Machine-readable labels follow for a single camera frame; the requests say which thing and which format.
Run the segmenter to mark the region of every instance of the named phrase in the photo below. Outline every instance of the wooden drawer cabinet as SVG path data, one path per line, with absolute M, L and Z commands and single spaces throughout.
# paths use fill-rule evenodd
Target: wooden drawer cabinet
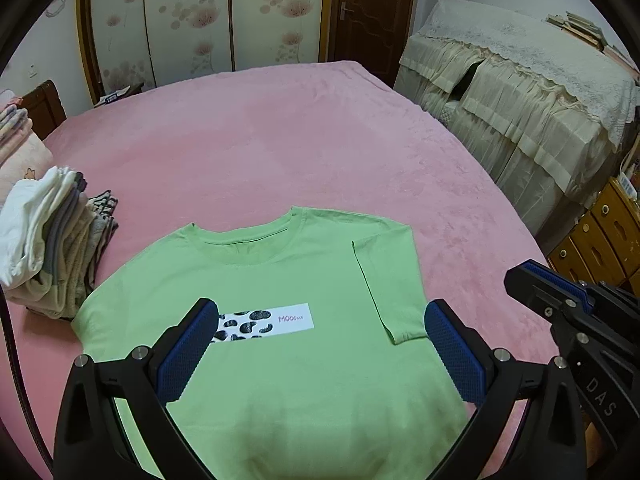
M 580 219 L 569 238 L 596 282 L 604 280 L 611 285 L 619 285 L 625 281 L 625 272 L 616 253 L 590 212 Z
M 640 267 L 640 229 L 616 188 L 607 184 L 591 213 L 616 252 L 627 277 Z
M 559 274 L 571 278 L 574 282 L 583 280 L 595 283 L 587 264 L 580 256 L 571 238 L 567 237 L 549 255 L 549 263 Z
M 640 210 L 610 178 L 596 203 L 548 256 L 557 272 L 577 282 L 620 286 L 640 296 Z

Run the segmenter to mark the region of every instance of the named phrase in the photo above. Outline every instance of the sliding wardrobe door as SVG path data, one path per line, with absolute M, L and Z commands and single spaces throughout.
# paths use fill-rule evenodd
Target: sliding wardrobe door
M 232 69 L 228 0 L 145 0 L 159 86 Z
M 146 42 L 143 0 L 91 0 L 95 52 L 107 92 L 156 82 Z
M 232 0 L 236 70 L 318 62 L 322 0 Z

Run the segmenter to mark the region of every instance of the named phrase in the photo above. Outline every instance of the silver screw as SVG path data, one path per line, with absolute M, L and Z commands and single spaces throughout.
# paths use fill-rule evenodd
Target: silver screw
M 504 348 L 496 348 L 494 350 L 494 355 L 495 355 L 495 358 L 498 359 L 498 361 L 500 361 L 501 363 L 505 363 L 509 359 L 511 359 L 511 354 L 509 353 L 508 350 L 505 350 Z
M 554 358 L 554 363 L 556 364 L 556 366 L 558 368 L 560 368 L 561 370 L 564 370 L 565 368 L 568 367 L 568 364 L 566 362 L 566 359 L 562 356 L 556 356 Z
M 74 359 L 74 364 L 78 368 L 82 368 L 88 362 L 89 362 L 89 356 L 87 354 L 80 354 L 78 357 Z
M 131 357 L 133 357 L 136 361 L 142 361 L 146 356 L 149 355 L 149 348 L 146 346 L 136 346 L 131 352 Z

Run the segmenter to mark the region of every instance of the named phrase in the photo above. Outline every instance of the stack of books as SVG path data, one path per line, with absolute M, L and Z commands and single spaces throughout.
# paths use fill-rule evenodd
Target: stack of books
M 562 30 L 568 32 L 579 40 L 597 48 L 601 53 L 618 63 L 622 68 L 629 72 L 629 75 L 634 79 L 634 81 L 637 84 L 640 84 L 640 72 L 638 72 L 634 62 L 622 54 L 622 52 L 620 52 L 614 45 L 607 43 L 600 27 L 597 27 L 590 20 L 572 12 L 567 11 L 566 15 L 567 17 L 565 18 L 560 14 L 555 16 L 550 14 L 546 17 L 546 20 L 556 27 L 560 27 Z

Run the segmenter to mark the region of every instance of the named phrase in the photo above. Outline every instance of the door handle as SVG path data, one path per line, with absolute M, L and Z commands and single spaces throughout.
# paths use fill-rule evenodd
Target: door handle
M 347 9 L 347 2 L 341 2 L 340 3 L 340 19 L 344 20 L 344 13 L 345 12 L 353 12 L 352 9 Z

